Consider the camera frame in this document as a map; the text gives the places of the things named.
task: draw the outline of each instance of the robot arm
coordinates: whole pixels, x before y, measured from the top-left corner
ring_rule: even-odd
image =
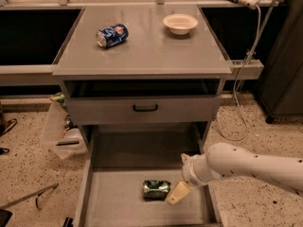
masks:
[[[179,182],[167,196],[174,204],[191,188],[230,177],[247,176],[303,196],[303,159],[258,155],[226,143],[210,147],[203,155],[182,155],[184,182]]]

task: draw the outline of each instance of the beverage can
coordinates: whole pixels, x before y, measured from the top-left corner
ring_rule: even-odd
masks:
[[[98,45],[109,48],[124,42],[128,36],[129,31],[127,27],[122,24],[116,24],[115,26],[100,29],[96,34],[96,39]]]

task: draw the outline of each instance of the black handle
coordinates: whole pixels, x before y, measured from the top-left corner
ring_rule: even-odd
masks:
[[[136,106],[133,105],[133,110],[135,112],[155,112],[158,110],[158,104],[152,105],[152,106]]]

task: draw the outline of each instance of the floor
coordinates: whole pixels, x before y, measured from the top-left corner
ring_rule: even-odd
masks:
[[[5,118],[17,118],[17,126],[0,137],[0,147],[9,148],[0,155],[0,205],[22,198],[54,183],[59,186],[35,198],[10,207],[13,213],[8,227],[62,227],[65,218],[73,218],[80,192],[85,155],[61,160],[41,140],[48,99],[3,99]],[[239,110],[227,96],[217,119],[212,123],[205,150],[217,142],[231,143],[257,154],[303,157],[303,118],[280,118],[266,124],[266,114],[251,95],[240,96],[241,111],[248,125],[244,126]],[[267,183],[247,177],[237,177],[212,183],[224,227],[303,226],[303,200]]]

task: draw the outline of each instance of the cable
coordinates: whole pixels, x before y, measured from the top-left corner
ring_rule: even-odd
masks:
[[[238,71],[238,73],[237,73],[237,75],[235,77],[235,82],[234,82],[234,86],[233,86],[233,98],[236,101],[236,105],[237,105],[237,107],[239,109],[239,113],[240,113],[241,119],[242,119],[242,121],[244,123],[244,126],[245,126],[245,133],[244,133],[244,135],[240,136],[238,138],[230,138],[230,137],[226,136],[223,133],[223,131],[222,131],[222,128],[221,128],[220,122],[219,122],[220,120],[219,120],[219,117],[217,116],[217,123],[218,123],[218,128],[219,128],[220,135],[222,137],[224,137],[225,139],[231,140],[231,141],[240,141],[240,140],[244,139],[247,136],[247,134],[248,134],[248,126],[247,126],[247,123],[246,123],[246,121],[244,119],[244,116],[242,114],[240,103],[239,103],[239,100],[238,100],[238,97],[237,97],[237,91],[239,90],[239,87],[240,87],[240,84],[241,84],[241,80],[239,81],[239,83],[237,83],[237,82],[238,82],[238,78],[239,78],[239,75],[240,75],[242,69],[244,68],[245,65],[247,65],[249,63],[252,55],[255,52],[255,48],[256,48],[256,46],[258,44],[258,39],[259,39],[259,34],[260,34],[260,21],[261,21],[261,10],[260,10],[260,8],[259,8],[258,5],[257,5],[257,10],[258,10],[258,26],[257,26],[256,38],[255,38],[255,41],[253,43],[253,46],[251,47],[249,53],[247,54],[247,57],[243,60],[243,62],[241,64],[241,68],[240,68],[240,70]]]

